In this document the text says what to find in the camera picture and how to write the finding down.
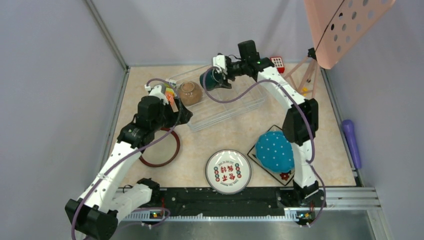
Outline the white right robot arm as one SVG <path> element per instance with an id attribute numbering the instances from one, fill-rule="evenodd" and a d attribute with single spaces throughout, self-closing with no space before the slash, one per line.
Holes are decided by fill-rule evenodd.
<path id="1" fill-rule="evenodd" d="M 253 40 L 238 45 L 240 57 L 233 61 L 229 56 L 218 53 L 212 58 L 211 68 L 202 78 L 211 77 L 217 88 L 229 89 L 236 77 L 248 76 L 255 83 L 248 90 L 262 85 L 286 111 L 282 133 L 291 144 L 294 163 L 293 190 L 288 199 L 293 206 L 325 207 L 326 188 L 313 166 L 316 156 L 314 138 L 319 129 L 319 104 L 307 99 L 294 89 L 280 74 L 274 62 L 260 57 Z"/>

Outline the dark green mug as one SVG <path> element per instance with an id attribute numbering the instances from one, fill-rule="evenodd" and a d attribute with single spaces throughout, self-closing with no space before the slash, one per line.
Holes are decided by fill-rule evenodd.
<path id="1" fill-rule="evenodd" d="M 223 76 L 216 70 L 205 71 L 199 76 L 199 84 L 207 91 L 212 91 L 221 87 Z"/>

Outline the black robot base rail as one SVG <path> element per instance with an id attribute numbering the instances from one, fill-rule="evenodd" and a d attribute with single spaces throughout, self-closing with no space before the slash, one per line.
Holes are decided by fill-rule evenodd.
<path id="1" fill-rule="evenodd" d="M 173 217 L 267 217 L 284 216 L 289 208 L 319 210 L 324 193 L 301 200 L 292 187 L 247 187 L 236 194 L 212 188 L 169 187 L 155 190 L 144 207 L 162 207 Z"/>

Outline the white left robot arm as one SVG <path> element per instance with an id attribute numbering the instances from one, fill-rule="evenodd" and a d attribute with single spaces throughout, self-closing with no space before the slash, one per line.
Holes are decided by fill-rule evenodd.
<path id="1" fill-rule="evenodd" d="M 138 207 L 144 204 L 154 207 L 160 202 L 161 194 L 155 190 L 158 184 L 147 178 L 122 195 L 115 194 L 145 149 L 162 140 L 155 138 L 156 132 L 161 129 L 172 132 L 193 116 L 177 96 L 173 98 L 177 111 L 173 110 L 166 96 L 168 87 L 162 79 L 155 86 L 145 85 L 148 94 L 141 98 L 130 123 L 121 129 L 106 163 L 78 199 L 66 203 L 71 239 L 77 239 L 77 233 L 82 233 L 86 240 L 109 240 L 120 222 Z"/>

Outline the brown speckled bowl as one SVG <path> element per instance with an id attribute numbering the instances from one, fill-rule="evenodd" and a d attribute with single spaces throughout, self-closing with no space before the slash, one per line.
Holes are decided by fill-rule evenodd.
<path id="1" fill-rule="evenodd" d="M 202 100 L 203 93 L 200 85 L 193 81 L 185 81 L 178 87 L 178 94 L 185 106 L 192 106 Z"/>

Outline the orange patterned bowl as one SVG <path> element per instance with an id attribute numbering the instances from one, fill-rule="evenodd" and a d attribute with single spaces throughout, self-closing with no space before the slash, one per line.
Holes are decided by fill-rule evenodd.
<path id="1" fill-rule="evenodd" d="M 168 88 L 167 87 L 166 90 L 165 90 L 165 96 L 166 96 L 166 99 L 168 100 L 168 102 L 169 102 L 170 105 L 174 105 L 175 104 L 174 97 L 176 95 L 175 95 L 175 91 L 174 90 L 172 90 L 171 88 Z"/>

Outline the white printed plate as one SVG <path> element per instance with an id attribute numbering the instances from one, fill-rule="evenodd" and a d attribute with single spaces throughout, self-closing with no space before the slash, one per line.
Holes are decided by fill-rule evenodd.
<path id="1" fill-rule="evenodd" d="M 234 195 L 248 186 L 252 177 L 252 167 L 249 160 L 239 151 L 223 149 L 208 159 L 205 177 L 216 192 Z"/>

